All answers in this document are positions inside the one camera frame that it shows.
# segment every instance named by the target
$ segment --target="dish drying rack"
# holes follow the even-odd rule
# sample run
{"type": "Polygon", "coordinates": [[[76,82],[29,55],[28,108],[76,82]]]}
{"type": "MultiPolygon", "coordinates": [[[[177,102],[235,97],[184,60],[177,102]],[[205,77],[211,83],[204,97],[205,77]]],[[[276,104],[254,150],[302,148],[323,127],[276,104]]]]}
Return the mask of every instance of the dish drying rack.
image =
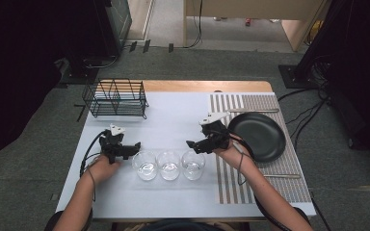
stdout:
{"type": "Polygon", "coordinates": [[[118,78],[98,78],[87,84],[82,94],[94,117],[142,116],[148,107],[143,81],[118,78]]]}

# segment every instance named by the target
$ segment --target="hand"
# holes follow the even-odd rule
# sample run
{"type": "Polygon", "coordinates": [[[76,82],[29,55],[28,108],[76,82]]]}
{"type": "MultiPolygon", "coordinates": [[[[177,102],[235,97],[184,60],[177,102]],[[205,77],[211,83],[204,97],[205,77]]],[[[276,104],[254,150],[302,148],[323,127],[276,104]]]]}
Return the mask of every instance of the hand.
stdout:
{"type": "Polygon", "coordinates": [[[247,155],[243,157],[243,162],[241,166],[241,170],[249,168],[249,167],[255,167],[254,161],[250,158],[249,151],[240,143],[238,143],[238,146],[243,150],[243,153],[240,153],[236,147],[233,144],[234,140],[230,139],[229,146],[227,149],[215,149],[213,152],[215,152],[218,156],[222,157],[230,166],[234,168],[238,168],[241,162],[242,155],[247,155]]]}
{"type": "Polygon", "coordinates": [[[94,164],[90,166],[90,173],[96,185],[110,178],[121,165],[120,162],[110,164],[108,157],[105,155],[99,155],[94,164]]]}

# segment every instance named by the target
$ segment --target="clear glass cup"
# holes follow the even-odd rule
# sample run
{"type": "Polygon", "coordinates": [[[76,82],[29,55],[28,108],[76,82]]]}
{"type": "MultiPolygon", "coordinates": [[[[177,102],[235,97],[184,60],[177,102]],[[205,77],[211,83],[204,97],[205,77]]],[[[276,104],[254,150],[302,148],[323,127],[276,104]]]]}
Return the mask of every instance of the clear glass cup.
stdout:
{"type": "Polygon", "coordinates": [[[157,164],[165,180],[174,180],[178,177],[180,158],[176,152],[170,150],[161,152],[157,157],[157,164]]]}
{"type": "Polygon", "coordinates": [[[182,155],[181,165],[186,178],[198,180],[203,174],[205,157],[202,153],[197,154],[194,150],[189,150],[182,155]]]}
{"type": "Polygon", "coordinates": [[[150,151],[139,151],[132,159],[132,167],[143,180],[152,180],[158,172],[155,154],[150,151]]]}

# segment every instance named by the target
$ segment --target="white table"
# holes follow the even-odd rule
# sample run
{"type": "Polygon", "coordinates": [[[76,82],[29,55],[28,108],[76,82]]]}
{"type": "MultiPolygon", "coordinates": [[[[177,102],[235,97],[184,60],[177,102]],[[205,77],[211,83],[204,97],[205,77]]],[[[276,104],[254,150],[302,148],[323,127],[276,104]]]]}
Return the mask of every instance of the white table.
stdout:
{"type": "MultiPolygon", "coordinates": [[[[145,94],[149,104],[145,110],[147,119],[132,116],[95,118],[88,115],[57,211],[63,210],[71,198],[79,179],[81,161],[90,143],[98,133],[108,129],[110,123],[126,129],[122,141],[124,145],[140,141],[142,150],[172,149],[182,154],[189,149],[185,141],[204,139],[198,122],[209,112],[208,95],[211,92],[146,92],[145,88],[145,94]]],[[[96,142],[91,153],[99,150],[96,142]]],[[[160,218],[192,218],[198,221],[249,221],[263,218],[254,202],[219,202],[216,156],[203,155],[206,166],[197,181],[189,181],[182,173],[174,181],[165,181],[159,174],[151,181],[143,181],[132,169],[131,160],[123,161],[117,174],[96,189],[93,218],[118,222],[154,221],[160,218]]],[[[308,216],[315,216],[311,202],[292,205],[304,210],[308,216]]]]}

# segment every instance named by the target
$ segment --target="grey striped mat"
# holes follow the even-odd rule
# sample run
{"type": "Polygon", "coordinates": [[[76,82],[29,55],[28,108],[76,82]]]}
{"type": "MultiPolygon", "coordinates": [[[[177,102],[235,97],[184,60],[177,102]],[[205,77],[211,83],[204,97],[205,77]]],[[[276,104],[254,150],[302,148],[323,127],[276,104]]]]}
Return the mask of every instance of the grey striped mat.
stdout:
{"type": "MultiPolygon", "coordinates": [[[[233,108],[249,109],[273,109],[279,108],[278,100],[273,93],[258,94],[211,94],[210,112],[224,112],[233,108]]],[[[227,126],[228,123],[238,114],[232,113],[230,116],[222,119],[222,123],[227,126]]],[[[292,142],[288,136],[287,128],[281,112],[264,114],[273,119],[286,135],[286,148],[284,153],[277,160],[257,164],[263,174],[300,174],[300,179],[282,179],[268,178],[276,190],[290,203],[310,202],[311,198],[306,186],[302,169],[293,149],[292,142]]],[[[221,204],[243,204],[254,203],[253,191],[248,183],[242,186],[238,185],[238,173],[233,167],[230,167],[222,158],[216,157],[216,167],[218,172],[218,190],[216,198],[221,204]]]]}

